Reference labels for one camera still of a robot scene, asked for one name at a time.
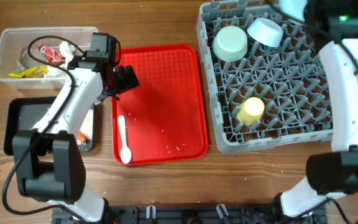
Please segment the pile of white rice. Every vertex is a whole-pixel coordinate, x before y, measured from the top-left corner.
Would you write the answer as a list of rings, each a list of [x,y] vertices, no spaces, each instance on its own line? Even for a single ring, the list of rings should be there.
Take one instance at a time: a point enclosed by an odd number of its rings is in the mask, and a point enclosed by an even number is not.
[[[83,121],[83,124],[81,125],[80,128],[80,132],[86,136],[87,142],[83,144],[78,140],[76,140],[77,145],[84,146],[85,144],[88,144],[93,140],[93,120],[94,120],[94,109],[89,109],[86,114],[85,120]]]

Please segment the white tissue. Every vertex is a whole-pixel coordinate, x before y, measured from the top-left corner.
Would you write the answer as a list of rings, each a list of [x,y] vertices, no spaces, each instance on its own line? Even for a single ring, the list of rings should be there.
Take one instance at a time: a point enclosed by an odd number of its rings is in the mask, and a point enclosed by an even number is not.
[[[59,51],[62,57],[65,59],[65,63],[60,65],[61,68],[67,69],[68,63],[73,59],[76,48],[66,41],[63,41],[59,46]],[[48,73],[45,78],[65,78],[65,72],[60,69],[47,65]]]

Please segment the orange carrot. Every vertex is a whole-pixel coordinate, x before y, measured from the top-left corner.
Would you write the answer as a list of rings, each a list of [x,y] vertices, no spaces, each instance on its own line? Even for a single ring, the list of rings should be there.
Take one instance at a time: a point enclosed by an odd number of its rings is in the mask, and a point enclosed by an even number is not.
[[[81,132],[78,133],[77,140],[83,144],[87,142],[86,136]]]

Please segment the white plastic spoon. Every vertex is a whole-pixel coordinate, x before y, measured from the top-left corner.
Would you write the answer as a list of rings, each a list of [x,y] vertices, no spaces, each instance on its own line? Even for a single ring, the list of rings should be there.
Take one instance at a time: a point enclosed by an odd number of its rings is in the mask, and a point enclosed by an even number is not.
[[[121,144],[122,144],[121,151],[120,151],[121,161],[124,164],[128,164],[132,159],[132,152],[127,145],[127,126],[126,126],[125,117],[123,115],[118,116],[117,123],[119,126],[119,133],[120,133]]]

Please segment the red foil snack wrapper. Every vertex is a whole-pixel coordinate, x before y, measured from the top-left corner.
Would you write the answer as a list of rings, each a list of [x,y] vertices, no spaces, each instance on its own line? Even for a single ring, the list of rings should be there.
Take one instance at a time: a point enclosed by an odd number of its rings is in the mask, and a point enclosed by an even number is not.
[[[56,49],[47,47],[44,44],[40,44],[38,46],[38,50],[44,55],[48,63],[51,63],[53,65],[61,65],[65,62],[65,59],[63,58],[61,53]]]

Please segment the yellow foil wrapper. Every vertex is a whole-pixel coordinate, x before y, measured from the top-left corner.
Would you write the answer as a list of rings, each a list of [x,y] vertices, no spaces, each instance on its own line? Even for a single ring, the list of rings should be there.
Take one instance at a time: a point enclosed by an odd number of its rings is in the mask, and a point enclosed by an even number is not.
[[[46,66],[39,65],[19,73],[10,73],[8,76],[11,78],[42,78],[46,73],[48,73]]]

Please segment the mint green bowl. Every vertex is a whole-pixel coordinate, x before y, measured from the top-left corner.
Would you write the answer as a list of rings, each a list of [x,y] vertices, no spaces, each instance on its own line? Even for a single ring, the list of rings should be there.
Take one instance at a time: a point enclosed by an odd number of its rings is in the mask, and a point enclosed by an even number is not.
[[[212,50],[217,58],[235,62],[247,53],[248,38],[246,32],[237,26],[226,26],[216,34]]]

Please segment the yellow plastic cup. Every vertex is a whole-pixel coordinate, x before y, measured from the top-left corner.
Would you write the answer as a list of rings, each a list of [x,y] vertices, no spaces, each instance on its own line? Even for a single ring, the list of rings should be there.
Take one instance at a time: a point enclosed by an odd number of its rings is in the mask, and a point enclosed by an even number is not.
[[[250,97],[240,105],[237,119],[248,126],[252,126],[258,121],[265,111],[264,102],[257,97]]]

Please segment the light blue bowl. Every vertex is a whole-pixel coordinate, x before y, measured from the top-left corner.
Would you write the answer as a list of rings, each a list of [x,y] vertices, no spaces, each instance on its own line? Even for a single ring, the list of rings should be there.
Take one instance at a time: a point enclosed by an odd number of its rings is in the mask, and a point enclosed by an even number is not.
[[[283,29],[265,18],[256,19],[248,27],[247,32],[254,40],[268,47],[278,47],[283,37]]]

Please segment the light blue plate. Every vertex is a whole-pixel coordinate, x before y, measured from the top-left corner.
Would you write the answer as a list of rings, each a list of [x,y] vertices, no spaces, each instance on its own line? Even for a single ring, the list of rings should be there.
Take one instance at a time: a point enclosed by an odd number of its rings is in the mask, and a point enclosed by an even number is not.
[[[308,0],[279,0],[279,6],[282,12],[301,22],[305,21],[304,9],[307,3]]]

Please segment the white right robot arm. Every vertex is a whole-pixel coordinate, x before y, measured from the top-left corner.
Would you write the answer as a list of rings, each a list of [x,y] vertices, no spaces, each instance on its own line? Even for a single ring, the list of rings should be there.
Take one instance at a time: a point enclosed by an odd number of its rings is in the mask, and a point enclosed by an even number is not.
[[[272,220],[290,223],[358,192],[358,1],[281,1],[275,11],[318,44],[333,114],[331,152],[310,156],[305,178],[275,197]]]

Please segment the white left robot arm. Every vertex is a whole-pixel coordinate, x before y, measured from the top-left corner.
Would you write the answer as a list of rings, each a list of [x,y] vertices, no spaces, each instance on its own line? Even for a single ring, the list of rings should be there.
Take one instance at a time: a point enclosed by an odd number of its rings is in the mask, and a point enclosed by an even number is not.
[[[91,105],[139,86],[132,66],[121,66],[120,42],[95,32],[89,50],[81,51],[62,72],[66,82],[47,113],[28,130],[18,130],[7,154],[14,166],[2,187],[4,208],[15,215],[32,215],[59,208],[77,223],[119,223],[109,202],[86,186],[86,169],[77,146],[81,124]],[[48,206],[19,211],[8,204],[12,178],[23,197]]]

